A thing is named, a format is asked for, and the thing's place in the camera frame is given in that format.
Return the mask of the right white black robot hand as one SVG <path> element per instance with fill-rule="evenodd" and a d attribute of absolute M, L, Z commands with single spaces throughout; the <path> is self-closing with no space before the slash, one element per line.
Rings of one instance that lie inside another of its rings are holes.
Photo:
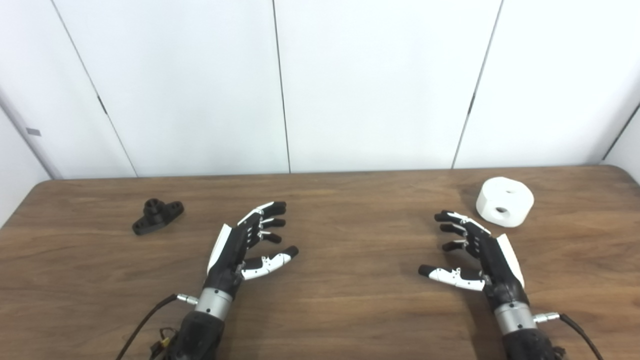
<path fill-rule="evenodd" d="M 466 251 L 478 260 L 480 268 L 441 268 L 421 264 L 418 267 L 421 276 L 458 289 L 483 292 L 493 311 L 510 303 L 530 305 L 521 266 L 507 235 L 494 237 L 475 219 L 451 210 L 441 210 L 434 215 L 434 220 L 444 233 L 461 237 L 442 244 L 442 251 Z"/>

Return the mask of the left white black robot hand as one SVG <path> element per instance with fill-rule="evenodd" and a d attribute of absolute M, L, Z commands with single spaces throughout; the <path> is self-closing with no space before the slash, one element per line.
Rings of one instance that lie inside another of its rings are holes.
<path fill-rule="evenodd" d="M 286 210 L 286 202 L 269 202 L 250 210 L 233 227 L 224 224 L 215 240 L 202 288 L 235 298 L 243 281 L 266 276 L 296 257 L 296 246 L 268 255 L 247 256 L 247 251 L 261 242 L 282 243 L 282 238 L 268 229 L 286 225 L 285 219 L 279 218 Z"/>

